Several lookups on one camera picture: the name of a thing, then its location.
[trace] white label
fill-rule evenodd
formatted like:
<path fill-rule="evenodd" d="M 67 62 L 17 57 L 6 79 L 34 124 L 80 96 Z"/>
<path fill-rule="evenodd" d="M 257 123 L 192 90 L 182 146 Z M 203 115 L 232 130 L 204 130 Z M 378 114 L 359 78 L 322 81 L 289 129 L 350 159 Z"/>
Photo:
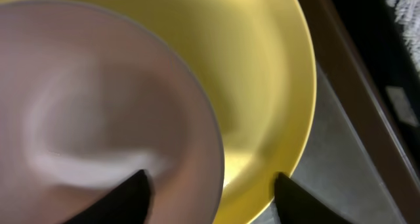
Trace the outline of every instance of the white label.
<path fill-rule="evenodd" d="M 391 100 L 394 110 L 400 122 L 417 127 L 419 121 L 414 114 L 411 104 L 407 99 L 406 93 L 401 87 L 387 86 L 385 87 L 389 99 Z"/>

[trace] gray table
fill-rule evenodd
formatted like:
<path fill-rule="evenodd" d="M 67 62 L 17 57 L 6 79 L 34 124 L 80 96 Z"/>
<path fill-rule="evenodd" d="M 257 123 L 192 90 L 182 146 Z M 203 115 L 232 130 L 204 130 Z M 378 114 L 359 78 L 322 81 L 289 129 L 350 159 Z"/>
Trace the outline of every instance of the gray table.
<path fill-rule="evenodd" d="M 312 131 L 292 179 L 355 224 L 405 223 L 320 68 Z M 273 208 L 253 224 L 275 223 Z"/>

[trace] brown edge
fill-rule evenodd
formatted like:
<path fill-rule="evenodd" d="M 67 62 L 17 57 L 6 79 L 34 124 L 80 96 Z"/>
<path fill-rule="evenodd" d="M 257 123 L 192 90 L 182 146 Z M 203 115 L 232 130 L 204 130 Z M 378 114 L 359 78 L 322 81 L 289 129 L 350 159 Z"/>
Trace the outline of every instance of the brown edge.
<path fill-rule="evenodd" d="M 331 0 L 299 0 L 320 63 L 407 223 L 420 223 L 417 170 Z"/>

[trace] yellow plate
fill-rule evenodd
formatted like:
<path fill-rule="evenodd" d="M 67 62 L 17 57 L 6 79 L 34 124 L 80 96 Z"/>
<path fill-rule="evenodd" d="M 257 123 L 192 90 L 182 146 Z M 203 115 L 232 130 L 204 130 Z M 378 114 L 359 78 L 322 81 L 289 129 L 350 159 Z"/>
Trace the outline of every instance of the yellow plate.
<path fill-rule="evenodd" d="M 79 1 L 140 22 L 189 64 L 223 136 L 215 223 L 256 218 L 272 200 L 274 174 L 295 169 L 314 113 L 314 53 L 297 0 Z"/>

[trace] black object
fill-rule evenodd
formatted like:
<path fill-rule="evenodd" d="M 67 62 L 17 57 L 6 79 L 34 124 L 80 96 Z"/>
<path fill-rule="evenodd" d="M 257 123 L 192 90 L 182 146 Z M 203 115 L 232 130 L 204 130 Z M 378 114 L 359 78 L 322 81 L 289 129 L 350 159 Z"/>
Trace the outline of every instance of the black object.
<path fill-rule="evenodd" d="M 385 0 L 332 1 L 418 167 L 420 127 L 402 121 L 395 102 L 387 94 L 389 86 L 404 90 L 414 117 L 420 122 L 420 79 L 402 40 L 402 27 L 394 23 L 395 15 Z"/>
<path fill-rule="evenodd" d="M 144 223 L 152 190 L 144 170 L 124 181 L 104 198 L 64 224 Z"/>
<path fill-rule="evenodd" d="M 283 173 L 274 183 L 274 202 L 281 224 L 350 224 Z"/>

